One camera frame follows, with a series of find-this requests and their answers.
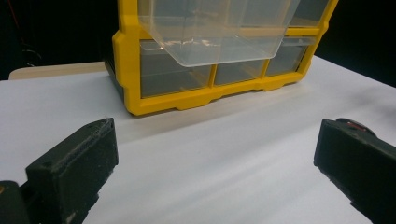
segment beige surface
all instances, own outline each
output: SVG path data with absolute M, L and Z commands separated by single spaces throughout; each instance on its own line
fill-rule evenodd
M 104 62 L 73 63 L 52 66 L 26 67 L 12 71 L 9 80 L 26 79 L 35 77 L 56 77 L 64 75 L 95 73 L 106 71 Z

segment plastic storage organizer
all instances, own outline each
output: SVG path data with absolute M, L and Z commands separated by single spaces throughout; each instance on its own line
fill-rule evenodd
M 301 80 L 338 0 L 119 0 L 115 78 L 134 115 Z

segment white table surface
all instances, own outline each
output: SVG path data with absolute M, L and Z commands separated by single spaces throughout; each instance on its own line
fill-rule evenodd
M 81 126 L 114 118 L 120 164 L 84 223 L 371 223 L 313 165 L 322 119 L 396 145 L 396 89 L 314 57 L 276 91 L 137 118 L 107 72 L 0 82 L 0 180 Z

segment black plastic object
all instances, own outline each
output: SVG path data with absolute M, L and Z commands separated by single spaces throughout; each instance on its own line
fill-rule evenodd
M 30 222 L 7 223 L 82 223 L 118 162 L 114 120 L 87 124 L 26 167 L 28 181 L 20 187 L 24 204 L 9 205 L 7 195 L 18 194 L 16 184 L 0 192 L 6 194 L 0 198 L 0 220 L 12 211 L 24 214 L 24 207 Z
M 314 164 L 373 223 L 396 223 L 396 147 L 356 121 L 324 119 Z
M 0 181 L 0 223 L 29 223 L 20 187 L 13 181 Z

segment dark wall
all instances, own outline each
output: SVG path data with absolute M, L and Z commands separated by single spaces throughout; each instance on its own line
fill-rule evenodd
M 94 0 L 29 0 L 33 45 L 42 64 L 100 60 Z
M 15 69 L 25 66 L 20 41 L 6 5 L 0 4 L 0 80 L 7 80 Z
M 388 2 L 340 0 L 316 55 L 396 87 L 393 14 Z

